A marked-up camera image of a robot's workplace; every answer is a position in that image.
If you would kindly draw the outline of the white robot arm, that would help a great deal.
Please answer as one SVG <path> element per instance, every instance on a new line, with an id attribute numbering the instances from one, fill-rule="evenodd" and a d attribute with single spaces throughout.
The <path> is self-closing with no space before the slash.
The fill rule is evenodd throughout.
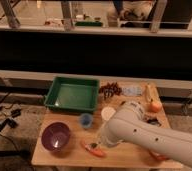
<path id="1" fill-rule="evenodd" d="M 145 110 L 136 101 L 126 101 L 99 130 L 106 147 L 128 142 L 162 154 L 192 168 L 192 134 L 148 124 Z"/>

